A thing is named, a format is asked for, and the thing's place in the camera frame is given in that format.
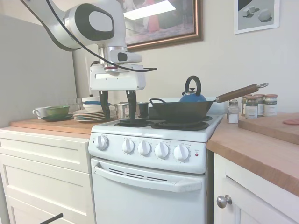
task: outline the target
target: cabinet door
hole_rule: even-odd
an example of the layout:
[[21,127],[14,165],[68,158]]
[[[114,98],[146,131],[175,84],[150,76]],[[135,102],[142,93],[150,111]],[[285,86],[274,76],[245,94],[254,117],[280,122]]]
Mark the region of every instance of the cabinet door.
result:
[[[39,224],[58,214],[50,214],[27,203],[6,196],[10,224]],[[64,218],[57,219],[55,224],[70,224]]]
[[226,177],[223,180],[225,194],[232,204],[223,208],[222,223],[225,224],[295,224],[289,217]]
[[0,130],[0,153],[90,173],[88,141],[88,139]]
[[95,223],[91,174],[3,154],[0,170],[6,197],[53,216],[63,213],[74,224]]

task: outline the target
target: white cup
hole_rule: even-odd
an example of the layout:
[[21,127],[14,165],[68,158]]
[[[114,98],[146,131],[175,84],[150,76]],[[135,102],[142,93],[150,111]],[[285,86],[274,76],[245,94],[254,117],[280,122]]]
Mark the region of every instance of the white cup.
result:
[[38,119],[42,119],[44,117],[47,117],[48,114],[46,112],[46,108],[49,108],[50,106],[45,106],[45,107],[39,107],[39,108],[36,108],[32,111],[32,113],[34,115],[37,116]]

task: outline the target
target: oven door handle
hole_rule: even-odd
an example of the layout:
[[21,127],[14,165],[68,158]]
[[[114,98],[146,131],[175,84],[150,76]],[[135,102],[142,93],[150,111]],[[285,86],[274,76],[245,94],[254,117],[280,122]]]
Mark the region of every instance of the oven door handle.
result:
[[133,178],[125,175],[115,174],[106,171],[104,169],[101,169],[97,166],[95,166],[93,169],[96,175],[100,175],[106,179],[115,182],[124,183],[127,185],[136,186],[140,188],[183,193],[183,192],[201,190],[202,187],[202,181],[199,178],[183,177],[183,179],[177,183],[159,182],[159,181],[145,180],[145,179]]

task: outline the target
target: framed painting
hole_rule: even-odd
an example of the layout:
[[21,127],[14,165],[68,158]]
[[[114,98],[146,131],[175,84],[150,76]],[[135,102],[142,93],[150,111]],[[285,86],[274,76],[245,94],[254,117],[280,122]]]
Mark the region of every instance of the framed painting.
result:
[[202,0],[118,0],[129,51],[203,40]]
[[280,0],[234,1],[234,34],[279,27]]

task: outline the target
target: spice jar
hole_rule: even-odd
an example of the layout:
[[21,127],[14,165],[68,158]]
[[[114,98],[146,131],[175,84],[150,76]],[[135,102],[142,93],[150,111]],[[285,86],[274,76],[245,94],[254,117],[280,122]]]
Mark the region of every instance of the spice jar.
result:
[[257,99],[258,97],[247,97],[246,100],[246,112],[245,112],[245,118],[246,119],[252,119],[252,118],[257,118]]
[[228,123],[229,124],[238,124],[238,122],[239,122],[238,100],[233,99],[233,100],[229,101]]
[[257,99],[257,117],[263,117],[263,111],[264,111],[264,97],[263,94],[255,94],[254,97],[258,97]]
[[247,97],[250,97],[252,95],[246,95],[242,97],[242,113],[241,116],[245,117],[245,113],[246,113],[246,99]]
[[263,115],[265,117],[277,115],[277,95],[270,94],[265,96]]

